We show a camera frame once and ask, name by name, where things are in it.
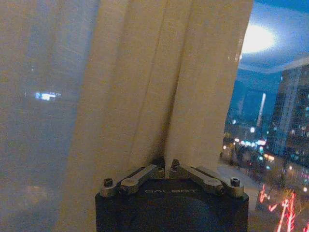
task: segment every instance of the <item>sheer curtain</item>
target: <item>sheer curtain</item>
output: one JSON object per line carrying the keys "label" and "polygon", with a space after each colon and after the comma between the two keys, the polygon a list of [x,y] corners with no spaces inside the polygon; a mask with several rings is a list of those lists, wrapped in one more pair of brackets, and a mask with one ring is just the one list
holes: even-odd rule
{"label": "sheer curtain", "polygon": [[251,7],[101,2],[55,231],[94,231],[103,179],[153,158],[216,169]]}
{"label": "sheer curtain", "polygon": [[98,0],[0,1],[0,231],[50,231]]}

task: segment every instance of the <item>tall building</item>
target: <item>tall building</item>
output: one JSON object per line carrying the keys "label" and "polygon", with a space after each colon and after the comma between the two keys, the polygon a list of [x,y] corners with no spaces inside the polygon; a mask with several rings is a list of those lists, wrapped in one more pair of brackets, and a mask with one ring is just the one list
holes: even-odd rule
{"label": "tall building", "polygon": [[283,71],[267,148],[309,166],[309,65]]}

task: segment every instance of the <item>cityscape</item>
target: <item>cityscape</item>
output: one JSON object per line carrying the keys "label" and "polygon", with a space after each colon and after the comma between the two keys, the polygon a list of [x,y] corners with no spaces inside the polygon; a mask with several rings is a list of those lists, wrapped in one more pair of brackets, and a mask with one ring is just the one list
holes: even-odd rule
{"label": "cityscape", "polygon": [[258,183],[256,212],[276,223],[267,230],[303,228],[309,213],[309,65],[282,71],[277,94],[235,82],[220,157]]}

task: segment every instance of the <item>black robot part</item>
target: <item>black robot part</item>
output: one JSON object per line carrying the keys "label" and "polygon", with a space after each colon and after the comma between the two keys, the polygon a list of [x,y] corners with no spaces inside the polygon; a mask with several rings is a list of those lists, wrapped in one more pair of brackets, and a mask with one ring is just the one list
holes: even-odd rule
{"label": "black robot part", "polygon": [[247,231],[249,197],[238,178],[227,183],[179,162],[176,169],[164,179],[162,166],[149,165],[112,186],[105,182],[96,195],[97,231]]}

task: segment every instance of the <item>ceiling light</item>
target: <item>ceiling light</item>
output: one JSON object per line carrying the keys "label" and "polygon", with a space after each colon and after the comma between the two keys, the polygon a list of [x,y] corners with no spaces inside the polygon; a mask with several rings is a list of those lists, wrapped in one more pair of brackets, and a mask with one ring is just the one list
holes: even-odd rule
{"label": "ceiling light", "polygon": [[274,44],[274,36],[268,30],[256,26],[248,25],[242,53],[255,53],[266,50]]}

